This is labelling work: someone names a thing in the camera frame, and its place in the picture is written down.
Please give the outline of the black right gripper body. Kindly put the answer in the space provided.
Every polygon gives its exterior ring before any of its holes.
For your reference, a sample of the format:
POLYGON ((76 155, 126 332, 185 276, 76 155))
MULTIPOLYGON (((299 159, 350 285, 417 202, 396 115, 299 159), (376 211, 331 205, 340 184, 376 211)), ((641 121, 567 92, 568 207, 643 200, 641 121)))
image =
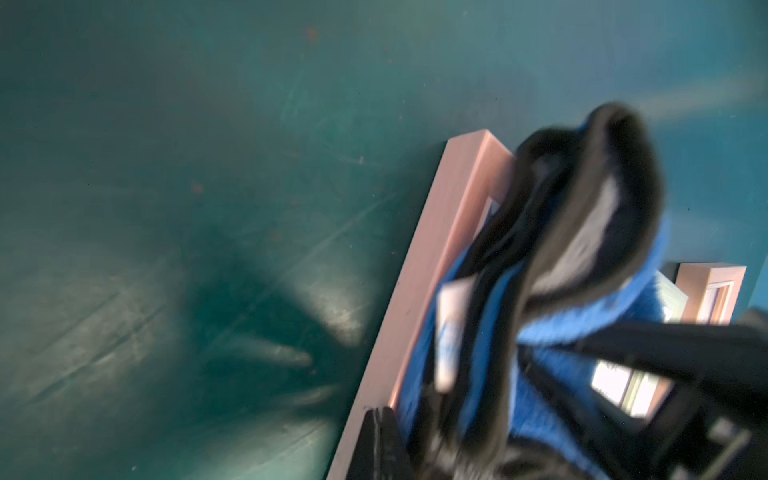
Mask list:
POLYGON ((595 393, 578 395, 522 348, 524 375, 610 478, 766 478, 766 311, 726 326, 621 321, 554 349, 671 384, 650 419, 637 420, 595 393))

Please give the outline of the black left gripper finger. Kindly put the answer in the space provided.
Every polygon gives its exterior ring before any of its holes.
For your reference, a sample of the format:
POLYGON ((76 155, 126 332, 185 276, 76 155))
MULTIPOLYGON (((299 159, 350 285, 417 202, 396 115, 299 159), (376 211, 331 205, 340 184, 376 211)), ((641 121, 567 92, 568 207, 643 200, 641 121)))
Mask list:
POLYGON ((405 480, 414 478, 410 457, 390 407, 365 412, 346 474, 347 480, 405 480))

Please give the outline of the blue black-edged cloth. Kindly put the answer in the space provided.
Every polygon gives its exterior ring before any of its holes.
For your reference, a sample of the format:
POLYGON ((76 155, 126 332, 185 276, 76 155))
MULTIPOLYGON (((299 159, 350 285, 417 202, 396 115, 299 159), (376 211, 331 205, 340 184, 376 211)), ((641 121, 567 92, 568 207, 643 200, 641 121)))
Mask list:
POLYGON ((437 314, 413 349, 396 411, 418 479, 603 479, 518 361, 587 400, 595 365, 562 346, 619 320, 656 320, 665 191, 641 117, 616 102, 516 150, 499 209, 442 285, 467 281, 456 379, 437 385, 437 314))

